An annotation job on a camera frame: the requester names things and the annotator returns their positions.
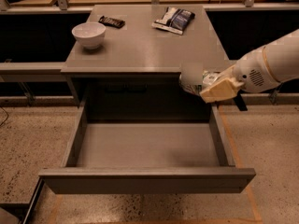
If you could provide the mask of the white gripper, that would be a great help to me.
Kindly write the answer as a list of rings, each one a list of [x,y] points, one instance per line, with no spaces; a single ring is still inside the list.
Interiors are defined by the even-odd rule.
[[[213,103],[235,98],[240,90],[259,93],[279,84],[270,69],[265,47],[259,47],[218,73],[217,80],[202,89],[200,96],[206,103]]]

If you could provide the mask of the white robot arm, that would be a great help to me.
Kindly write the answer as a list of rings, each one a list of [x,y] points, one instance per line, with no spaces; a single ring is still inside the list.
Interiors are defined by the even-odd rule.
[[[244,55],[200,92],[206,103],[259,93],[299,78],[299,29]]]

